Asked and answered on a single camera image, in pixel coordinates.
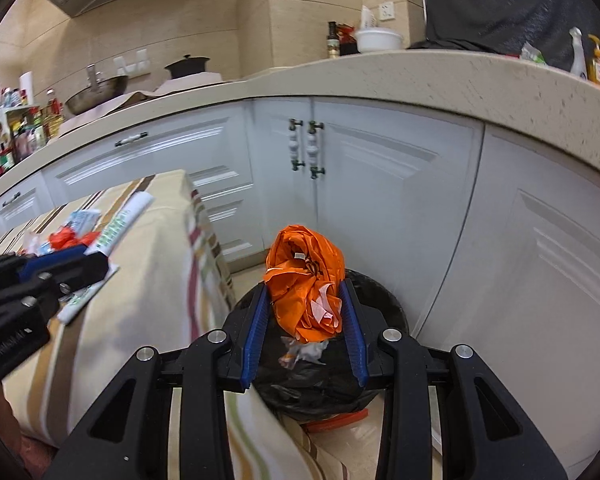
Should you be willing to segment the blue white foil pouch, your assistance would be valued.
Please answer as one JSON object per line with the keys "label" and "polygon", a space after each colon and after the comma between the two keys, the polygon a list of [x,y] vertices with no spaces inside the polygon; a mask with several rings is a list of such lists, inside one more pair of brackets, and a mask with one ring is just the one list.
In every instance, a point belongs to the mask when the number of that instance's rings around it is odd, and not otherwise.
{"label": "blue white foil pouch", "polygon": [[87,233],[94,231],[101,214],[98,209],[75,210],[65,222],[65,227],[69,228],[76,237],[84,237]]}

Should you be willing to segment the white green packet left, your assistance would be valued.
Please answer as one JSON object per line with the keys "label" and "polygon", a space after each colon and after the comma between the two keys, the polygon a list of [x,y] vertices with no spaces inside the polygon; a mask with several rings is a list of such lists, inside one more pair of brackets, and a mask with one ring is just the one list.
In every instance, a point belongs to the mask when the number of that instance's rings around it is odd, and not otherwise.
{"label": "white green packet left", "polygon": [[118,272],[120,266],[110,263],[105,277],[93,285],[87,286],[71,296],[69,301],[60,309],[57,318],[62,325],[69,325],[87,306],[87,304],[98,294],[105,284]]}

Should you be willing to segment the metal wok pan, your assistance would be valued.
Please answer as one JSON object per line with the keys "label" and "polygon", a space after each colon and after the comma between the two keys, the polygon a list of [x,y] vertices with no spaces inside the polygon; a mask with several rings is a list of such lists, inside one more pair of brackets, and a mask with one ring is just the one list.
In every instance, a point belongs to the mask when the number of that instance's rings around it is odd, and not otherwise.
{"label": "metal wok pan", "polygon": [[86,88],[76,92],[65,102],[65,106],[73,116],[81,115],[102,103],[122,96],[128,88],[128,76],[102,78],[94,64],[86,66],[86,74]]}

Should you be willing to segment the orange bag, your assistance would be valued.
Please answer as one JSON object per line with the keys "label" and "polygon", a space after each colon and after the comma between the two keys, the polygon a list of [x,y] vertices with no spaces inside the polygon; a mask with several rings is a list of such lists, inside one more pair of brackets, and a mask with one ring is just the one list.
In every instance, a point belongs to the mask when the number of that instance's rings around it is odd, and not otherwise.
{"label": "orange bag", "polygon": [[345,277],[343,254],[328,238],[300,224],[280,230],[263,278],[279,327],[302,344],[340,334]]}

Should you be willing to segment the black trash bin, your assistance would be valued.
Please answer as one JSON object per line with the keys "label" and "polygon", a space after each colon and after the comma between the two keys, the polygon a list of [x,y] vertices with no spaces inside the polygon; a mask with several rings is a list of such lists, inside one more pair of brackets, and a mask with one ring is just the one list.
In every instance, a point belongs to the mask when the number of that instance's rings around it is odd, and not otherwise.
{"label": "black trash bin", "polygon": [[223,326],[230,341],[218,361],[223,388],[255,386],[271,408],[305,422],[366,408],[396,381],[398,367],[381,335],[391,328],[402,340],[408,324],[396,297],[355,270],[346,271],[339,298],[341,333],[302,344],[277,324],[265,283],[253,286]]}

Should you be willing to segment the white green packet right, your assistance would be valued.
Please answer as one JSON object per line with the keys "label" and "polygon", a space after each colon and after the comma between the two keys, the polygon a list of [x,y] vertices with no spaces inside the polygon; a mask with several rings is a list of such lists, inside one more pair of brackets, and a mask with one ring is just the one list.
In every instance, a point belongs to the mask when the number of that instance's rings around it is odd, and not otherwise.
{"label": "white green packet right", "polygon": [[87,247],[85,255],[101,252],[110,257],[125,234],[137,222],[140,216],[154,201],[154,196],[147,192],[137,192],[132,195],[124,206],[114,215],[104,227],[96,240]]}

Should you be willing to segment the wall power socket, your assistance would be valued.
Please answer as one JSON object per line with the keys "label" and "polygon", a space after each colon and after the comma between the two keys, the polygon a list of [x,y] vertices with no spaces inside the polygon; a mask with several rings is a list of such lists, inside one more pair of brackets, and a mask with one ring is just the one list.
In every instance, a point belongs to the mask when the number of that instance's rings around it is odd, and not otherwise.
{"label": "wall power socket", "polygon": [[393,1],[382,2],[378,6],[378,18],[382,22],[391,21],[396,18],[396,11],[394,10]]}

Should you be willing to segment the white stacked bowls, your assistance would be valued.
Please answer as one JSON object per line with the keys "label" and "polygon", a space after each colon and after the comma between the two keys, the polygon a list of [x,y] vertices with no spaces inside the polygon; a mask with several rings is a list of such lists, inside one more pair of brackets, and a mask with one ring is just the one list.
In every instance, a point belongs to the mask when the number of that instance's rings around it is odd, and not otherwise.
{"label": "white stacked bowls", "polygon": [[386,52],[403,49],[403,36],[390,28],[369,27],[355,32],[361,53]]}

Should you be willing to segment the dark sauce bottle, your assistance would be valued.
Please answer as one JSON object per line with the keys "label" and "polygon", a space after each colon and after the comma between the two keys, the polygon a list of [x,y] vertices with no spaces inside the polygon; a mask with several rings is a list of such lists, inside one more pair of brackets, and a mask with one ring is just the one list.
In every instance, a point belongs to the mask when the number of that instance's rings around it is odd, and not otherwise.
{"label": "dark sauce bottle", "polygon": [[340,41],[338,35],[338,27],[335,21],[328,23],[327,54],[329,58],[340,57]]}

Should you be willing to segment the red plastic bag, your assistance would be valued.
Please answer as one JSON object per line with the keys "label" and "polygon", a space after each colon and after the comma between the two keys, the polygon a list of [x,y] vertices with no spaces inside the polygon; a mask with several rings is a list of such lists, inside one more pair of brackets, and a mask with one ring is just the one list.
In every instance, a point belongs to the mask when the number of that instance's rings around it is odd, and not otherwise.
{"label": "red plastic bag", "polygon": [[63,250],[79,245],[88,247],[99,237],[99,234],[99,231],[91,231],[82,236],[77,236],[76,232],[70,226],[63,226],[59,231],[50,234],[47,240],[50,243],[50,248],[56,252],[56,250]]}

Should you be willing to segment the cooking oil bottle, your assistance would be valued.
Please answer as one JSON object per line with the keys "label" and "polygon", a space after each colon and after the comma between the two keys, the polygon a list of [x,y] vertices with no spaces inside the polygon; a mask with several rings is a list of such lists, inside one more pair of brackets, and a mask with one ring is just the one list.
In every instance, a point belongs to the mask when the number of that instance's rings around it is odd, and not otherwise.
{"label": "cooking oil bottle", "polygon": [[65,118],[62,114],[62,104],[53,88],[46,91],[47,104],[45,107],[45,128],[49,139],[59,136],[60,126]]}

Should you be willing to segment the white green packet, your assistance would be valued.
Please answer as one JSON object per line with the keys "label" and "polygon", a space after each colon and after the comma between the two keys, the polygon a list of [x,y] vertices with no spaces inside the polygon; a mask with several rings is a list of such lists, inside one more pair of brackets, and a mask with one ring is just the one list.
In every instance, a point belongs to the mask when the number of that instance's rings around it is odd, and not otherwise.
{"label": "white green packet", "polygon": [[98,294],[105,284],[118,272],[120,266],[110,263],[105,277],[93,285],[87,286],[71,296],[69,301],[60,309],[57,318],[62,325],[69,325],[87,306],[87,304]]}
{"label": "white green packet", "polygon": [[87,247],[85,255],[101,252],[110,257],[125,234],[137,222],[140,216],[154,201],[154,196],[147,192],[137,192],[132,195],[124,206],[114,215],[104,227],[96,240]]}

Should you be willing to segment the striped tablecloth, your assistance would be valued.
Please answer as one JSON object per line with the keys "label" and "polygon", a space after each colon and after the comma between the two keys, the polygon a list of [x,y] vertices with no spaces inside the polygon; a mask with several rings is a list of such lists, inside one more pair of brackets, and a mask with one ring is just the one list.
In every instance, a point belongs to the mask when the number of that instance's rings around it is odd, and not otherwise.
{"label": "striped tablecloth", "polygon": [[[135,192],[154,201],[122,237],[120,269],[67,326],[50,322],[52,341],[5,379],[6,400],[22,433],[18,458],[27,479],[42,478],[60,448],[132,351],[187,347],[219,328],[236,302],[230,271],[197,191],[183,171],[136,179],[58,206],[0,238],[0,255],[28,252],[70,214],[96,209],[103,229]],[[236,479],[352,479],[298,422],[280,421],[249,389],[227,393],[228,440]]]}

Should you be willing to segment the white condiment rack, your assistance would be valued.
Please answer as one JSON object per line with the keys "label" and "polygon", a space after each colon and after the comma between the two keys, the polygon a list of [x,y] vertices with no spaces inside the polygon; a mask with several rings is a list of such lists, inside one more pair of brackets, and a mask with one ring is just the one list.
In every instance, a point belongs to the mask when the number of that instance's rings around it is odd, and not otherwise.
{"label": "white condiment rack", "polygon": [[40,123],[37,106],[0,109],[0,168],[9,171],[38,150],[35,131]]}

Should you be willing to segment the black lidded pot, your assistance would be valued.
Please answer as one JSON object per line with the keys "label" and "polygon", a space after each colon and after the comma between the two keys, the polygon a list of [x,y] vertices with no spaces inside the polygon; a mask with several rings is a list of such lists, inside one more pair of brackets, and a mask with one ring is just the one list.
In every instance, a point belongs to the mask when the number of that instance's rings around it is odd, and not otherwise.
{"label": "black lidded pot", "polygon": [[184,55],[180,60],[166,66],[172,79],[183,78],[190,75],[203,73],[207,68],[210,58],[206,56]]}

